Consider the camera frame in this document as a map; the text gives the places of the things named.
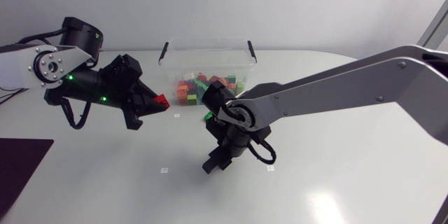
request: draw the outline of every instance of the red block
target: red block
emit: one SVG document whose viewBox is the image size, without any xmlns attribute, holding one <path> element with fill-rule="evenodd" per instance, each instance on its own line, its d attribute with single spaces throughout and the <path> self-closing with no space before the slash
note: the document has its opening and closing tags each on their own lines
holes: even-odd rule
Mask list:
<svg viewBox="0 0 448 224">
<path fill-rule="evenodd" d="M 187 87 L 188 87 L 188 90 L 193 90 L 193 89 L 195 89 L 195 84 L 189 82 L 189 83 L 187 83 Z"/>
<path fill-rule="evenodd" d="M 180 105 L 187 105 L 187 97 L 178 99 Z"/>
<path fill-rule="evenodd" d="M 202 82 L 206 82 L 207 81 L 207 76 L 205 76 L 204 74 L 200 74 L 197 76 L 197 79 L 202 81 Z"/>
<path fill-rule="evenodd" d="M 214 83 L 214 82 L 217 81 L 217 80 L 219 80 L 219 77 L 217 77 L 217 76 L 212 76 L 212 77 L 210 78 L 210 83 Z"/>
</svg>

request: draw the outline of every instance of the white wall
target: white wall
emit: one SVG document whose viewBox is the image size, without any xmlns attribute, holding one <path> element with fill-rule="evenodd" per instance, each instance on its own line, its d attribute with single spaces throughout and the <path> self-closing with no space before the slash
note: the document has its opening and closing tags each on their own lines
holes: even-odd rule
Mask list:
<svg viewBox="0 0 448 224">
<path fill-rule="evenodd" d="M 444 0 L 0 0 L 0 45 L 75 16 L 104 50 L 160 50 L 172 37 L 244 36 L 255 49 L 364 57 L 416 43 Z"/>
</svg>

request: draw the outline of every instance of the black cable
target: black cable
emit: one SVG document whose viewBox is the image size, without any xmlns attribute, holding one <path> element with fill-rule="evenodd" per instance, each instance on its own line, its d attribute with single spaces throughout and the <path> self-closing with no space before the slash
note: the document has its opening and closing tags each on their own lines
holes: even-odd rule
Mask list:
<svg viewBox="0 0 448 224">
<path fill-rule="evenodd" d="M 7 97 L 7 96 L 9 96 L 8 98 L 4 99 L 3 101 L 0 101 L 0 105 L 2 105 L 3 103 L 5 103 L 5 102 L 8 101 L 9 99 L 13 98 L 14 96 L 20 94 L 21 92 L 25 92 L 25 91 L 27 91 L 27 90 L 28 90 L 27 88 L 20 88 L 17 92 L 14 92 L 14 93 L 12 93 L 12 94 L 7 94 L 7 95 L 4 95 L 4 96 L 0 97 L 0 98 L 3 98 L 3 97 Z"/>
<path fill-rule="evenodd" d="M 247 144 L 247 148 L 252 152 L 252 154 L 261 162 L 264 162 L 266 165 L 272 165 L 275 163 L 275 160 L 277 159 L 277 154 L 275 153 L 275 150 L 273 149 L 273 147 L 271 147 L 266 141 L 262 141 L 260 143 L 261 146 L 263 146 L 266 150 L 268 150 L 271 153 L 271 160 L 267 160 L 263 157 L 260 156 L 260 154 L 257 153 L 257 151 L 253 148 L 253 146 L 251 145 L 251 143 L 249 142 Z"/>
<path fill-rule="evenodd" d="M 57 31 L 51 31 L 51 32 L 47 32 L 47 33 L 44 33 L 44 34 L 37 34 L 37 35 L 33 35 L 33 36 L 28 36 L 26 38 L 20 39 L 17 43 L 25 44 L 25 43 L 28 43 L 30 41 L 36 40 L 36 39 L 42 40 L 44 38 L 48 38 L 48 37 L 52 37 L 52 36 L 57 36 L 57 35 L 63 34 L 66 30 L 67 30 L 67 28 L 63 27 L 63 28 L 61 28 L 61 29 L 59 29 Z"/>
<path fill-rule="evenodd" d="M 38 40 L 40 40 L 40 41 L 46 43 L 47 45 L 51 46 L 51 43 L 48 40 L 44 39 L 44 38 L 38 38 Z"/>
<path fill-rule="evenodd" d="M 69 121 L 70 126 L 72 126 L 75 130 L 79 130 L 84 126 L 85 121 L 87 120 L 87 116 L 89 114 L 90 105 L 91 103 L 89 101 L 85 103 L 84 112 L 81 115 L 81 119 L 79 120 L 78 123 L 75 123 L 73 111 L 71 110 L 70 106 L 70 101 L 66 98 L 62 98 L 61 100 L 61 107 L 62 110 L 64 111 L 65 117 Z"/>
<path fill-rule="evenodd" d="M 16 91 L 16 90 L 19 90 L 20 88 L 15 88 L 15 89 L 13 89 L 13 90 L 7 90 L 7 89 L 5 89 L 5 88 L 0 87 L 0 89 L 3 90 L 3 91 Z"/>
</svg>

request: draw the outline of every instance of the bolt hole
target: bolt hole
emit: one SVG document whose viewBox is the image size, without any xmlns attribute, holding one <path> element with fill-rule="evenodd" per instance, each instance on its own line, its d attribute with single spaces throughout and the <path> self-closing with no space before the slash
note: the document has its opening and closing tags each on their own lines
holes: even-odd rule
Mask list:
<svg viewBox="0 0 448 224">
<path fill-rule="evenodd" d="M 52 73 L 55 73 L 57 71 L 57 64 L 54 62 L 49 63 L 48 70 Z"/>
</svg>

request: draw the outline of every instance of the screw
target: screw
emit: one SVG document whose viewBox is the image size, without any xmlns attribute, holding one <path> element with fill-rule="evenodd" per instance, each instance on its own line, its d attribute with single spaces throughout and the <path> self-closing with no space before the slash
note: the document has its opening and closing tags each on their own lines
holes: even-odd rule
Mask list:
<svg viewBox="0 0 448 224">
<path fill-rule="evenodd" d="M 404 69 L 404 68 L 406 68 L 406 62 L 400 62 L 400 63 L 398 63 L 398 67 L 399 67 L 400 69 Z"/>
</svg>

